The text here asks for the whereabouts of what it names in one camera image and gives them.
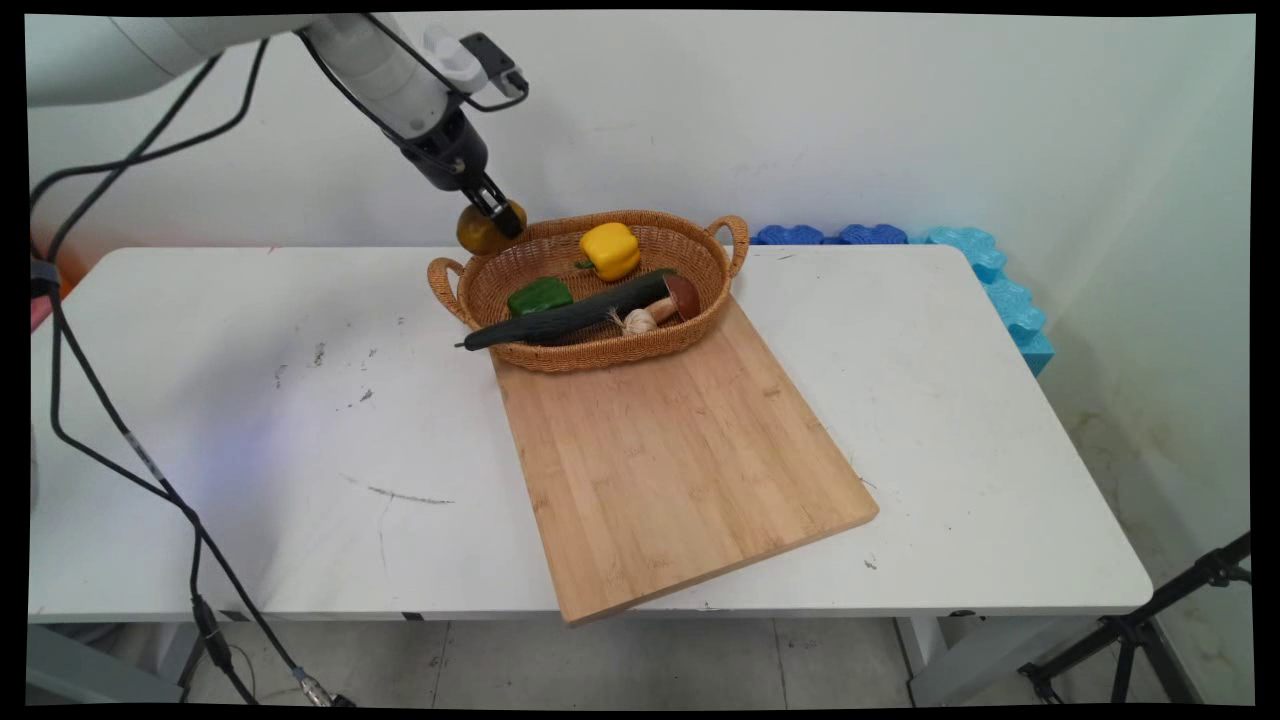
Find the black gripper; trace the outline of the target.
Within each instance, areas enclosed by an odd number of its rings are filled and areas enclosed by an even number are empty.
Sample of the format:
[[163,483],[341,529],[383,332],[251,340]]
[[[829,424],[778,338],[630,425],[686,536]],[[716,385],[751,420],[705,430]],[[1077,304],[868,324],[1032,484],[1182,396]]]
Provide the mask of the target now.
[[461,108],[451,109],[430,131],[407,140],[402,155],[438,190],[462,192],[506,238],[524,233],[524,209],[486,176],[488,147]]

